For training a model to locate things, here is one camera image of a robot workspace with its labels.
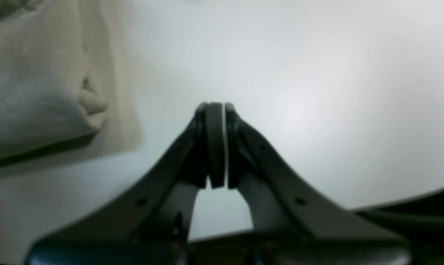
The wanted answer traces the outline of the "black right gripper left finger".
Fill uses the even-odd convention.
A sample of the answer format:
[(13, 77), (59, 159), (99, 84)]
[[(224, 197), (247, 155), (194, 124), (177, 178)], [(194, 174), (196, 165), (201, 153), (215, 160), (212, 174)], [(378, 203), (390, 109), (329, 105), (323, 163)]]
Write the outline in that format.
[(195, 200), (224, 186), (223, 104), (197, 107), (187, 128), (134, 186), (33, 245), (27, 265), (189, 265)]

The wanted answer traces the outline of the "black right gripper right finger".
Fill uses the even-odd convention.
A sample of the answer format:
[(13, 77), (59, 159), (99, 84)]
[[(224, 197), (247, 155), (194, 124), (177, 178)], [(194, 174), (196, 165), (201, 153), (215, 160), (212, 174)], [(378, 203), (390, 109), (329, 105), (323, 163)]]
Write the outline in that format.
[(229, 188), (247, 202), (256, 265), (408, 265), (401, 236), (343, 209), (305, 182), (225, 105)]

